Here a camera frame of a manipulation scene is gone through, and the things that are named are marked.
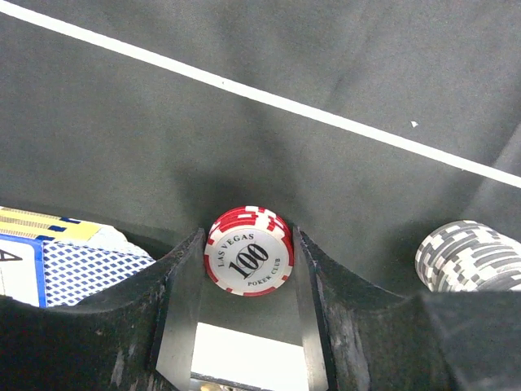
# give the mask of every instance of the poker chip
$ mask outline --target poker chip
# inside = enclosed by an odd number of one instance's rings
[[[204,265],[212,281],[227,292],[246,297],[270,293],[293,268],[290,228],[265,208],[231,209],[210,228]]]
[[[416,252],[415,266],[433,292],[521,290],[521,244],[471,220],[429,234]]]

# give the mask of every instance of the gray poker chip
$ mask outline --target gray poker chip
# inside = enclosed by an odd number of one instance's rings
[[[495,238],[492,236],[488,236],[484,233],[478,233],[476,230],[469,229],[468,231],[464,231],[457,234],[458,240],[446,240],[446,244],[440,246],[437,254],[431,259],[432,264],[428,265],[427,268],[431,269],[429,275],[430,279],[427,281],[429,288],[436,289],[436,286],[439,284],[437,280],[440,278],[440,272],[445,266],[445,263],[454,257],[455,254],[460,253],[462,250],[467,248],[473,248],[476,245],[481,245],[483,240],[491,243]]]
[[[433,237],[434,243],[425,247],[424,253],[418,257],[416,262],[417,272],[424,283],[429,283],[433,271],[438,271],[440,265],[437,263],[440,256],[447,256],[444,253],[446,248],[454,250],[459,244],[464,244],[469,240],[477,239],[474,231],[469,227],[458,228],[451,235],[437,235]]]
[[[431,266],[434,263],[433,259],[436,257],[436,254],[441,251],[440,246],[449,245],[447,242],[450,243],[453,240],[464,239],[469,233],[468,231],[472,231],[472,233],[476,235],[484,236],[487,239],[500,239],[497,233],[488,226],[470,222],[466,224],[459,223],[456,226],[451,226],[448,230],[439,231],[436,235],[433,235],[428,242],[424,240],[423,243],[425,246],[421,252],[418,250],[416,261]]]
[[[516,254],[511,246],[501,243],[477,243],[468,245],[460,252],[454,253],[449,261],[440,271],[439,280],[435,284],[435,290],[454,290],[458,285],[465,285],[467,280],[478,283],[483,277],[492,276],[493,270],[479,270],[475,267],[477,259],[473,257],[474,252],[481,252],[491,259],[502,259],[514,257]]]
[[[521,284],[521,270],[508,270],[482,283],[478,291],[509,291],[519,290]]]
[[[521,244],[478,222],[452,222],[422,242],[415,268],[431,291],[521,290]]]
[[[485,267],[477,268],[472,258],[463,261],[455,260],[452,269],[444,269],[444,277],[436,287],[438,292],[474,291],[485,281],[508,270],[518,270],[521,257],[494,253],[487,256],[489,262]]]
[[[418,251],[416,252],[416,262],[425,262],[425,257],[432,256],[437,250],[438,246],[441,245],[448,238],[454,237],[458,232],[464,231],[473,226],[484,226],[478,222],[473,221],[460,221],[450,222],[444,226],[433,231],[425,240],[420,244]]]

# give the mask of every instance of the white poker chip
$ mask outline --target white poker chip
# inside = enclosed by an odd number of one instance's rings
[[[478,222],[452,222],[421,243],[415,265],[434,292],[519,289],[521,244]]]
[[[225,213],[212,226],[204,264],[220,288],[240,296],[262,296],[289,278],[293,268],[289,229],[268,216],[239,210]]]

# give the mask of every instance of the white line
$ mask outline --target white line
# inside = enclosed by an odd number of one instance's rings
[[[115,51],[116,53],[132,57],[133,59],[141,60],[145,63],[149,63],[163,69],[168,69],[169,71],[197,81],[201,81],[221,90],[229,91],[232,94],[265,103],[269,106],[280,108],[287,112],[293,112],[323,124],[332,125],[334,127],[347,130],[367,138],[372,138],[373,140],[380,141],[381,143],[386,143],[388,145],[392,145],[393,147],[398,147],[417,155],[437,160],[441,163],[451,165],[458,169],[463,169],[474,174],[494,179],[498,182],[503,182],[508,185],[521,188],[521,177],[515,176],[513,174],[508,174],[499,169],[494,169],[492,167],[488,167],[487,165],[482,165],[472,160],[464,159],[433,147],[428,147],[427,145],[408,140],[407,138],[396,136],[394,134],[384,132],[383,130],[378,130],[371,126],[363,125],[358,122],[348,120],[347,118],[336,116],[335,114],[324,112],[323,110],[312,108],[305,104],[270,94],[269,92],[265,92],[263,90],[258,90],[257,88],[245,86],[244,84],[240,84],[236,81],[231,81],[229,79],[225,79],[224,77],[214,75],[213,73],[180,63],[175,59],[170,59],[168,57],[164,57],[163,55],[158,55],[151,51],[146,51],[140,47],[136,47],[113,38],[105,37],[104,35],[98,33],[93,33],[92,31],[82,29],[73,24],[65,23],[61,20],[38,14],[37,12],[16,6],[6,2],[5,0],[0,0],[0,12],[12,16],[16,19],[24,20],[31,24],[43,27],[44,29],[49,29],[69,37],[79,39],[83,42],[88,42],[96,46],[104,47],[110,51]]]

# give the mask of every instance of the red poker chip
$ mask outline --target red poker chip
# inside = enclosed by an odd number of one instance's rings
[[[294,264],[289,227],[267,209],[232,209],[212,226],[204,264],[212,281],[227,292],[251,297],[272,292]]]

